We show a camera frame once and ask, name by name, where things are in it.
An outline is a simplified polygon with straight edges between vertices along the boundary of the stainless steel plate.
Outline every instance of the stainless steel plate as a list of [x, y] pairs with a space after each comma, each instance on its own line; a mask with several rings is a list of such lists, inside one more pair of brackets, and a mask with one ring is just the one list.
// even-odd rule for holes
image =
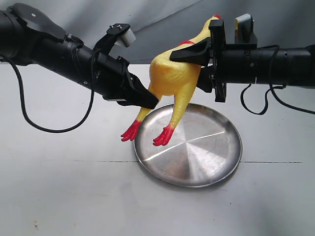
[[157, 178], [179, 186], [204, 187], [229, 176], [242, 155], [241, 138], [234, 125], [215, 110], [189, 104], [166, 146], [153, 139], [166, 127], [173, 104], [152, 111], [134, 140], [140, 163]]

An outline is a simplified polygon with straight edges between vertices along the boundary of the yellow rubber chicken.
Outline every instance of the yellow rubber chicken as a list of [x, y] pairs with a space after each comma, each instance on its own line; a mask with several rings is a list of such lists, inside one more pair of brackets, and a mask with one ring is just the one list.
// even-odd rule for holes
[[[202, 31], [195, 38], [182, 42], [176, 48], [170, 49], [156, 56], [152, 60], [150, 64], [150, 84], [148, 90], [159, 100], [161, 100], [162, 96], [175, 97], [175, 105], [171, 121], [168, 126], [163, 129], [163, 132], [153, 140], [153, 145], [165, 146], [168, 144], [196, 89], [201, 70], [200, 65], [170, 61], [169, 58], [171, 53], [210, 37], [208, 28], [210, 21], [218, 19], [220, 19], [220, 16], [214, 15], [204, 24]], [[129, 129], [121, 135], [123, 142], [135, 139], [141, 122], [150, 111], [150, 109], [143, 107], [140, 109], [136, 120]]]

